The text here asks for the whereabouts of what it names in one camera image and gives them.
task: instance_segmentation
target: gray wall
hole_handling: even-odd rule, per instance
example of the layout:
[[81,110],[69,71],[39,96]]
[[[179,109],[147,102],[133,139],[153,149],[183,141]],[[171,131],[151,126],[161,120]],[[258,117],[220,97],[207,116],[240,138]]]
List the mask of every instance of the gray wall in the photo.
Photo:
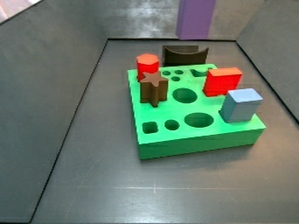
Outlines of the gray wall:
[[32,218],[105,42],[81,0],[43,1],[0,26],[0,222]]
[[[177,39],[179,0],[89,0],[112,39]],[[235,40],[264,0],[217,0],[208,39]]]
[[266,0],[217,0],[208,39],[236,40]]
[[298,15],[298,0],[267,0],[237,43],[299,121]]

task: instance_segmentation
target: purple object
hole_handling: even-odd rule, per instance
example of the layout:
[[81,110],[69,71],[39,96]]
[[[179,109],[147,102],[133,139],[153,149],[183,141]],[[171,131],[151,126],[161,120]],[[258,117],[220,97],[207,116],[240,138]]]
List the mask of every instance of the purple object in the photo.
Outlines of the purple object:
[[179,39],[207,39],[216,0],[181,0],[176,36]]

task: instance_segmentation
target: brown star block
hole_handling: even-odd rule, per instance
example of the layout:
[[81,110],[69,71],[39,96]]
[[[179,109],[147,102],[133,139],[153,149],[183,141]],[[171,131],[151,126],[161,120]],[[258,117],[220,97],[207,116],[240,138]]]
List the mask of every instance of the brown star block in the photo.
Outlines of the brown star block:
[[140,80],[140,102],[149,102],[153,108],[159,102],[167,101],[168,79],[161,77],[161,73],[144,73]]

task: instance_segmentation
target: red hexagonal prism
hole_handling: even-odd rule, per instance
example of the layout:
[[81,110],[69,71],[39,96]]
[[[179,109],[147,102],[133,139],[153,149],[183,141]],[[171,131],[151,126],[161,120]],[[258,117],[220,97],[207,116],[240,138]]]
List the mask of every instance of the red hexagonal prism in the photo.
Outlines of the red hexagonal prism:
[[159,70],[159,58],[151,53],[144,53],[136,57],[137,81],[144,78],[144,73],[153,74]]

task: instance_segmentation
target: green shape sorter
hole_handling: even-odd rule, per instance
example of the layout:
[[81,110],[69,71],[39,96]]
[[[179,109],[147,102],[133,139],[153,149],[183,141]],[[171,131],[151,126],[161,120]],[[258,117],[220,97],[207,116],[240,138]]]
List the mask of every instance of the green shape sorter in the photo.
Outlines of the green shape sorter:
[[213,64],[160,67],[168,78],[167,101],[157,108],[140,103],[136,70],[128,70],[140,159],[254,144],[266,125],[254,115],[248,122],[225,123],[220,117],[224,95],[207,97],[201,92]]

